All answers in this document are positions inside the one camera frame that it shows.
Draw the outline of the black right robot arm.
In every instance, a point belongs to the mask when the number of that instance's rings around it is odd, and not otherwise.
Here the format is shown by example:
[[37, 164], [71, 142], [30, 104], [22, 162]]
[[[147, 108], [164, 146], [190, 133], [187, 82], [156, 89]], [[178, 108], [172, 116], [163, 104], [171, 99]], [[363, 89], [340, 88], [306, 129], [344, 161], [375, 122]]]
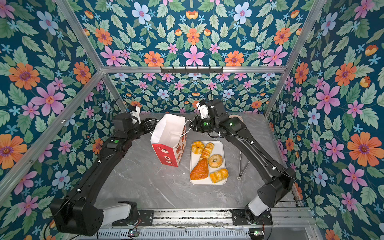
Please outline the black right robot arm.
[[258, 189], [256, 197], [246, 205], [245, 218], [250, 224], [256, 224], [267, 210], [273, 208], [293, 188], [296, 172], [285, 168], [275, 160], [252, 136], [240, 117], [226, 111], [221, 100], [205, 101], [197, 104], [200, 112], [190, 124], [194, 132], [217, 133], [237, 147], [260, 174], [264, 185]]

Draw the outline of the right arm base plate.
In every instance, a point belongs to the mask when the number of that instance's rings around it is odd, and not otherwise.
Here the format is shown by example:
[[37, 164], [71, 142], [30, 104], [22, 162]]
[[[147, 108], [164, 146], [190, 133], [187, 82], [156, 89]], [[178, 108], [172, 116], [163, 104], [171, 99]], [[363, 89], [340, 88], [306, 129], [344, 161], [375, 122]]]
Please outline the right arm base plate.
[[233, 225], [245, 226], [245, 225], [266, 225], [271, 226], [273, 224], [272, 212], [268, 208], [261, 215], [256, 216], [250, 210], [246, 209], [230, 209], [232, 214]]

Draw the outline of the brown triangular fake pastry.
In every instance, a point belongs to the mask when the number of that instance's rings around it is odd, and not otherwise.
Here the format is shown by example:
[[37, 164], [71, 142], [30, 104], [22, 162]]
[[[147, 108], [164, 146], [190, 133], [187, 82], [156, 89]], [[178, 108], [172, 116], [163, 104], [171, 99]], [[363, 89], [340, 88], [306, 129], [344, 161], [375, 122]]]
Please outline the brown triangular fake pastry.
[[190, 179], [192, 181], [202, 180], [202, 179], [207, 178], [208, 175], [209, 175], [208, 159], [203, 158], [203, 159], [199, 160], [197, 165], [191, 171]]

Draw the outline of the white red paper bag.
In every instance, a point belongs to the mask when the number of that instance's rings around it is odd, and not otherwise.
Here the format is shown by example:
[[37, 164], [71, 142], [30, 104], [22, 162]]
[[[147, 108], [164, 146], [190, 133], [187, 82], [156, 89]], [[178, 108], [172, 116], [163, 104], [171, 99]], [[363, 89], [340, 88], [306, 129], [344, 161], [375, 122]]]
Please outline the white red paper bag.
[[186, 149], [187, 123], [185, 117], [166, 114], [160, 120], [149, 120], [151, 144], [162, 165], [178, 167]]

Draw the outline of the golden fake croissant roll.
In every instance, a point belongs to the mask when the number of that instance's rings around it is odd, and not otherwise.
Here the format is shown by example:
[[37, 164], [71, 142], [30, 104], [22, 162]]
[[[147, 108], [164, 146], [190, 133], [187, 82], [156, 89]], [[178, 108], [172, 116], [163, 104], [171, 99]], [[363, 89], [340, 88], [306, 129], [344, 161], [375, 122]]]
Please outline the golden fake croissant roll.
[[210, 179], [213, 184], [226, 180], [229, 177], [227, 169], [223, 168], [210, 174]]

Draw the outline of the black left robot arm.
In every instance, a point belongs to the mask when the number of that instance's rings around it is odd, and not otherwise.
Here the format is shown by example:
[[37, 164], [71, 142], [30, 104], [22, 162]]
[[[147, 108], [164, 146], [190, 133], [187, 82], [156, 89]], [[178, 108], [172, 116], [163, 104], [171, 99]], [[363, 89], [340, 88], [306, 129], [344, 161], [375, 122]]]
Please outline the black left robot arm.
[[139, 120], [130, 113], [118, 114], [115, 130], [104, 141], [98, 157], [83, 178], [63, 199], [54, 199], [50, 205], [53, 220], [60, 233], [93, 236], [102, 226], [122, 223], [134, 226], [140, 221], [137, 203], [120, 201], [105, 209], [95, 207], [101, 188], [123, 159], [133, 141], [154, 131], [157, 120]]

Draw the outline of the long twisted fake bread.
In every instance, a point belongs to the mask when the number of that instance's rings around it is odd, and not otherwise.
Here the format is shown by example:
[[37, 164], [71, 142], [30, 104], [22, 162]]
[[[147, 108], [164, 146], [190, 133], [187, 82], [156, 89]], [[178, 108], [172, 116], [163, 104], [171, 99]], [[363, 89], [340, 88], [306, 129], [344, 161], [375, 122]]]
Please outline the long twisted fake bread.
[[202, 160], [202, 159], [209, 159], [209, 157], [210, 157], [210, 155], [211, 155], [211, 153], [212, 153], [212, 151], [213, 151], [213, 149], [214, 149], [214, 146], [215, 146], [215, 145], [214, 145], [213, 143], [207, 143], [207, 144], [205, 145], [205, 148], [204, 148], [204, 150], [203, 150], [203, 152], [202, 152], [202, 154], [201, 154], [199, 160]]

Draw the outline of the round fake bagel bread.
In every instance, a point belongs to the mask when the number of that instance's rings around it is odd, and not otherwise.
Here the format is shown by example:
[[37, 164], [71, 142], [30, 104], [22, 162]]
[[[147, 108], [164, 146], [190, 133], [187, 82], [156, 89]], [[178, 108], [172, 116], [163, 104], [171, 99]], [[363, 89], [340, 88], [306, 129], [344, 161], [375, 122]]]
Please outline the round fake bagel bread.
[[219, 154], [212, 155], [208, 159], [208, 164], [213, 169], [219, 168], [223, 164], [223, 162], [224, 162], [224, 159]]

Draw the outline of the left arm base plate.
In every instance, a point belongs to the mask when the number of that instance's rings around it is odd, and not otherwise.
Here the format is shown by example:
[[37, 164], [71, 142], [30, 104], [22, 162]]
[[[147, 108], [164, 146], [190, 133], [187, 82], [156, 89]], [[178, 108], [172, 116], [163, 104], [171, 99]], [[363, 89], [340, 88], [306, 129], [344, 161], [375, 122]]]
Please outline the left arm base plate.
[[154, 220], [154, 210], [138, 210], [126, 219], [118, 220], [112, 223], [113, 227], [148, 227]]

